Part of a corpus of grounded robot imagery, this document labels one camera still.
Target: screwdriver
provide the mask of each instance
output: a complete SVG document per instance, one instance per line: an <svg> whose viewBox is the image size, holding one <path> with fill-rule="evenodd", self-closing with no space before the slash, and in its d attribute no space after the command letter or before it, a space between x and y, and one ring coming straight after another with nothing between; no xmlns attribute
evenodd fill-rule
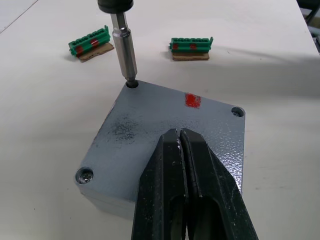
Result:
<svg viewBox="0 0 320 240"><path fill-rule="evenodd" d="M126 79L126 85L129 88L136 88L138 86L134 44L125 14L133 5L133 0L98 0L99 9L111 14L115 49L122 75Z"/></svg>

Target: table surface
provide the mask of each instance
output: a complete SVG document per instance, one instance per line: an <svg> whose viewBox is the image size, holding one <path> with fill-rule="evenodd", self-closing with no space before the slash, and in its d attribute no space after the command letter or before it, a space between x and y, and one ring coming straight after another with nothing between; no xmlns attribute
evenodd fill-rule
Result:
<svg viewBox="0 0 320 240"><path fill-rule="evenodd" d="M320 59L297 3L139 0L127 20L138 79L245 109L243 199L259 238L319 238ZM115 50L85 63L68 52L103 25L95 1L39 0L0 34L6 240L131 237L131 220L74 184L125 81ZM211 36L209 61L170 59L172 37Z"/></svg>

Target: green connector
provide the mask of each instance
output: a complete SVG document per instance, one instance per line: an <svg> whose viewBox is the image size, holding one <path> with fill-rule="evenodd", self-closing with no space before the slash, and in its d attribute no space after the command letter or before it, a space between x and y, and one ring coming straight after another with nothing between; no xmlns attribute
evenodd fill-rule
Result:
<svg viewBox="0 0 320 240"><path fill-rule="evenodd" d="M173 53L208 53L214 38L171 38L170 49Z"/></svg>
<svg viewBox="0 0 320 240"><path fill-rule="evenodd" d="M93 48L106 44L109 41L109 29L105 25L104 28L94 31L75 41L69 42L69 51L73 56L79 57L80 55L89 52Z"/></svg>

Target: cardboard piece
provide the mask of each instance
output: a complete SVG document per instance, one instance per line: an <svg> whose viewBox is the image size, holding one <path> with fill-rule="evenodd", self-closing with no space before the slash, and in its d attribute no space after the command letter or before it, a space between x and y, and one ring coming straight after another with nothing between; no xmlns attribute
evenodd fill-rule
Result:
<svg viewBox="0 0 320 240"><path fill-rule="evenodd" d="M95 56L99 56L106 52L109 52L112 49L114 49L114 46L112 46L111 43L107 42L106 44L98 46L97 48L94 48L91 51L79 56L78 58L80 59L81 62L85 62L94 58Z"/></svg>
<svg viewBox="0 0 320 240"><path fill-rule="evenodd" d="M175 61L208 60L209 58L207 52L172 52L172 59Z"/></svg>

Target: red marking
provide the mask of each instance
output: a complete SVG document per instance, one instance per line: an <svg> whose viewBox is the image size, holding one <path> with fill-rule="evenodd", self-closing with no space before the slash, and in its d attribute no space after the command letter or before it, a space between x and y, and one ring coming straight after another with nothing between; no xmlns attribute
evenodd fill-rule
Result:
<svg viewBox="0 0 320 240"><path fill-rule="evenodd" d="M84 52L84 48L82 46L76 46L75 47L76 56L80 56Z"/></svg>
<svg viewBox="0 0 320 240"><path fill-rule="evenodd" d="M99 46L99 41L96 38L90 40L92 47L96 48Z"/></svg>
<svg viewBox="0 0 320 240"><path fill-rule="evenodd" d="M197 45L195 43L190 43L190 49L191 50L196 50L197 49Z"/></svg>
<svg viewBox="0 0 320 240"><path fill-rule="evenodd" d="M190 108L198 109L201 105L201 97L191 93L185 94L185 105Z"/></svg>

